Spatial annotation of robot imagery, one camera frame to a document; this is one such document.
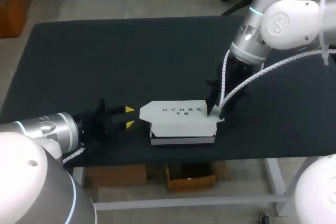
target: black table mat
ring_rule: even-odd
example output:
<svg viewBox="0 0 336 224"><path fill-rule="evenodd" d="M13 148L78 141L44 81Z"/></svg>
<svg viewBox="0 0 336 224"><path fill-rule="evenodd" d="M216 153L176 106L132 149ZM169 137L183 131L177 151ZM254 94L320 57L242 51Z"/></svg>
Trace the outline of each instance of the black table mat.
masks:
<svg viewBox="0 0 336 224"><path fill-rule="evenodd" d="M137 110L153 100L201 100L206 79L228 49L241 17L85 20L33 28L0 122L94 109L98 99ZM273 51L266 64L293 55ZM319 156L336 153L336 67L320 56L300 59L249 85L218 125L211 146L151 146L137 121L118 140L67 166L216 159Z"/></svg>

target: white cable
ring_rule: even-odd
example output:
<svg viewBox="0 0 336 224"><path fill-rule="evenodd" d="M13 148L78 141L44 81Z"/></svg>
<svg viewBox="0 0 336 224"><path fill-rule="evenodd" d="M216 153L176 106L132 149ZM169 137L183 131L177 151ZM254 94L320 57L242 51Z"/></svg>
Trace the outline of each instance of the white cable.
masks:
<svg viewBox="0 0 336 224"><path fill-rule="evenodd" d="M325 44L324 42L324 30L323 30L323 13L324 13L324 6L326 4L326 0L320 1L320 9L319 9L319 21L320 21L320 30L319 30L319 39L320 39L320 45L322 49L322 58L324 59L324 64L329 65L328 62L328 48L329 45Z"/></svg>
<svg viewBox="0 0 336 224"><path fill-rule="evenodd" d="M227 101L235 94L237 93L240 89L242 89L243 87L245 87L246 85L248 85L250 82L254 81L255 79L259 78L260 76L262 76L263 74L266 74L267 72L274 70L282 65L285 65L291 61L306 57L306 56L311 56L311 55L317 55L317 54L321 54L322 50L314 50L314 51L308 51L308 52L303 52L300 53L298 55L294 55L292 57L289 57L285 60L279 61L275 64L273 64L272 66L269 66L265 69L263 69L260 72L257 72L256 74L254 74L253 76L251 76L250 78L247 78L245 81L243 81L241 84L239 84L237 87L235 87L224 99L222 106L220 106L219 108L222 109L223 106L225 105L225 103L227 103ZM336 53L336 49L329 49L328 50L329 54L334 54Z"/></svg>
<svg viewBox="0 0 336 224"><path fill-rule="evenodd" d="M223 67L222 67L222 89L221 89L221 95L219 99L219 107L221 107L222 103L224 102L225 97L225 75L226 75L226 65L227 65L227 59L229 58L230 49L226 52L223 60Z"/></svg>
<svg viewBox="0 0 336 224"><path fill-rule="evenodd" d="M72 153L70 156L66 157L65 159L63 159L63 164L65 164L66 162L68 162L69 160L77 157L78 155L82 154L83 151L85 151L84 147L79 148L75 153Z"/></svg>

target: xense logo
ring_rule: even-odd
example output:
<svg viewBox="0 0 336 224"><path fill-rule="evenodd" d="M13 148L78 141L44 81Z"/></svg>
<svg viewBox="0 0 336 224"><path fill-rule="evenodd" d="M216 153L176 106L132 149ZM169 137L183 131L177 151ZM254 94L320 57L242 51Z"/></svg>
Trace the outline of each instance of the xense logo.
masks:
<svg viewBox="0 0 336 224"><path fill-rule="evenodd" d="M194 108L188 108L188 109L185 109L185 108L179 108L179 109L173 108L173 109L169 109L169 111L194 111L194 110L201 111L202 109L201 108L197 108L197 109L194 109Z"/></svg>

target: metal table frame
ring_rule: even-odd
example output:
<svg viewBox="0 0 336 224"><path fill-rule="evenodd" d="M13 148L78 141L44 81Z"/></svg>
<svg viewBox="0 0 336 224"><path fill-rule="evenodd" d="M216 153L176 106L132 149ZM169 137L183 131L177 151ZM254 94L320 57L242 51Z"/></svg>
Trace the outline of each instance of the metal table frame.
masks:
<svg viewBox="0 0 336 224"><path fill-rule="evenodd" d="M97 211L135 209L135 208L157 208L157 207L179 207L179 206L205 206L205 205L231 205L231 204L258 204L275 202L278 216L292 215L294 209L294 192L301 174L317 160L318 157L307 157L297 173L294 175L288 188L285 187L281 171L276 158L264 159L267 175L272 187L272 194L232 197L207 197L207 198L181 198L181 199L155 199L137 201L117 201L95 203ZM84 168L74 168L73 178L83 184Z"/></svg>

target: cardboard box lid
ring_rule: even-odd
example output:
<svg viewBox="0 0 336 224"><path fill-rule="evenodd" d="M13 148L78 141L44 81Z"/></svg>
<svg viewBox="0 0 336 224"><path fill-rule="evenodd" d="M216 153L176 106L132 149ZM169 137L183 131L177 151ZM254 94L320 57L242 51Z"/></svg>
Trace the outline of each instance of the cardboard box lid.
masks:
<svg viewBox="0 0 336 224"><path fill-rule="evenodd" d="M153 101L140 109L140 119L156 137L207 137L216 134L219 113L214 107L208 116L204 100Z"/></svg>

